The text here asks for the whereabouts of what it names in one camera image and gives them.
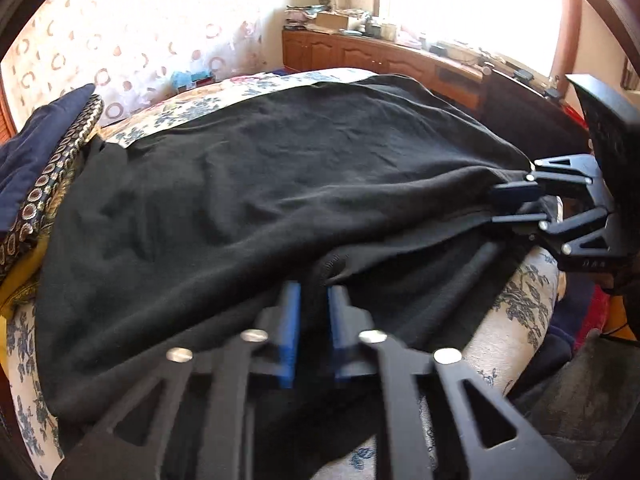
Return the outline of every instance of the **navy blue cushion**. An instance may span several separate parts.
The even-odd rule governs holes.
[[[11,228],[20,204],[94,90],[90,83],[38,108],[20,133],[0,146],[0,233]]]

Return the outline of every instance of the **black blanket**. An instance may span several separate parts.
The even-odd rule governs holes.
[[[273,462],[261,478],[308,477],[373,431],[366,392],[338,401],[320,385],[324,286],[346,284],[411,346],[462,348],[525,250],[481,229],[487,190],[529,167],[402,76],[287,89],[106,144],[42,269],[47,406],[63,433],[86,428],[168,348],[221,345],[300,280],[298,388],[265,400],[256,453]]]

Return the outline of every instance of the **wooden cabinet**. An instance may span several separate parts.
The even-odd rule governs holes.
[[[284,64],[294,72],[349,67],[379,74],[402,74],[467,108],[478,108],[482,73],[428,52],[388,41],[304,30],[284,30],[282,48]]]

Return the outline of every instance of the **gray cloth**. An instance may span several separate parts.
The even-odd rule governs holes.
[[[620,438],[639,399],[640,348],[592,330],[528,418],[578,474],[589,474]]]

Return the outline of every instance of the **silver screw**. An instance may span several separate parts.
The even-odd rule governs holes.
[[[242,332],[240,337],[249,343],[261,343],[267,341],[269,334],[259,328],[250,328]]]
[[[382,343],[386,340],[386,334],[382,330],[363,330],[358,334],[363,343]]]
[[[185,363],[193,359],[193,352],[188,348],[171,348],[167,350],[166,358],[174,363]]]
[[[462,354],[455,348],[440,348],[433,353],[433,358],[441,365],[451,365],[460,361]]]

